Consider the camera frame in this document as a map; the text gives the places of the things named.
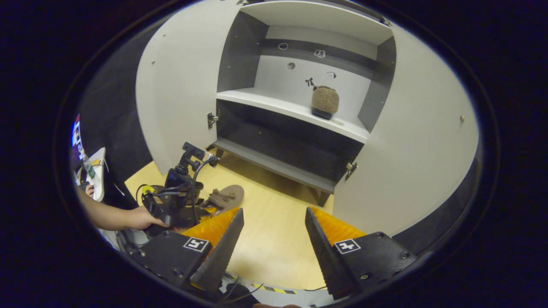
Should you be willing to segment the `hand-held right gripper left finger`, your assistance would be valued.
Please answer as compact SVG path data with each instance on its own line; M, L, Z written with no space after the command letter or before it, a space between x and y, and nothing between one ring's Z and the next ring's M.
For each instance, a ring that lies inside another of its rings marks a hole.
M243 226L244 210L233 208L182 233L160 233L129 255L176 288L215 293Z

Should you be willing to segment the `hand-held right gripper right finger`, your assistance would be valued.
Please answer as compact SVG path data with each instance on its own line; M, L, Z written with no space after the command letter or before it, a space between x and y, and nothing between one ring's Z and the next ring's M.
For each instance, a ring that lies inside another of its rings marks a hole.
M365 234L318 208L307 208L305 226L334 300L375 293L418 259L384 232Z

